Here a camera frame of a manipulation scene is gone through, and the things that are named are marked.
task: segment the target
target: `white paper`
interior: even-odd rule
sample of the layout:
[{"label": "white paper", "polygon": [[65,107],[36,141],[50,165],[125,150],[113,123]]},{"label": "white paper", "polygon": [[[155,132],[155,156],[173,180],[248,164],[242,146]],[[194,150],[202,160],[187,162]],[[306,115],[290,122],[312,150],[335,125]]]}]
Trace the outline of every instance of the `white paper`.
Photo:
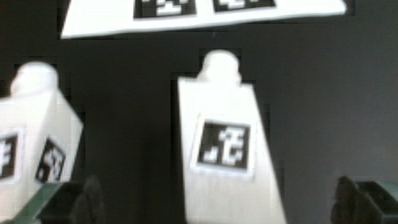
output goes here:
[{"label": "white paper", "polygon": [[345,14],[344,0],[72,0],[63,38]]}]

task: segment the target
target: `black square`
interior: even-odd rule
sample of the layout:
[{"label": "black square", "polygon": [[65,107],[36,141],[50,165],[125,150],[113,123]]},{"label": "black square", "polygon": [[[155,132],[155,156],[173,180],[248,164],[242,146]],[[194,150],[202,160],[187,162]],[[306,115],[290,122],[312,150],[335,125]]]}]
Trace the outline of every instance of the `black square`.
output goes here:
[{"label": "black square", "polygon": [[42,183],[59,181],[65,169],[66,153],[49,139],[45,144],[45,150],[42,155],[42,162],[36,172],[36,179]]},{"label": "black square", "polygon": [[228,12],[242,9],[269,8],[276,6],[274,0],[214,0],[216,12]]},{"label": "black square", "polygon": [[196,14],[194,0],[136,0],[134,18],[157,18]]},{"label": "black square", "polygon": [[205,122],[198,164],[248,170],[249,168],[248,125]]},{"label": "black square", "polygon": [[15,176],[19,135],[0,138],[0,180]]}]

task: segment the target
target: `black background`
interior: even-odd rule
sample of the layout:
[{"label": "black background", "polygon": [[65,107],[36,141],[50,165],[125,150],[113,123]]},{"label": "black background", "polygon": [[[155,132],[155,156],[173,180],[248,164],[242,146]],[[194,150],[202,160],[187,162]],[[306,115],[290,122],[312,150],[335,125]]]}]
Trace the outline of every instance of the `black background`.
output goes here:
[{"label": "black background", "polygon": [[241,52],[257,87],[290,224],[329,223],[338,177],[398,181],[398,1],[358,1],[345,17],[61,40],[66,6],[0,1],[0,90],[22,63],[58,66],[86,123],[74,179],[100,177],[109,223],[184,223],[173,80],[214,48]]}]

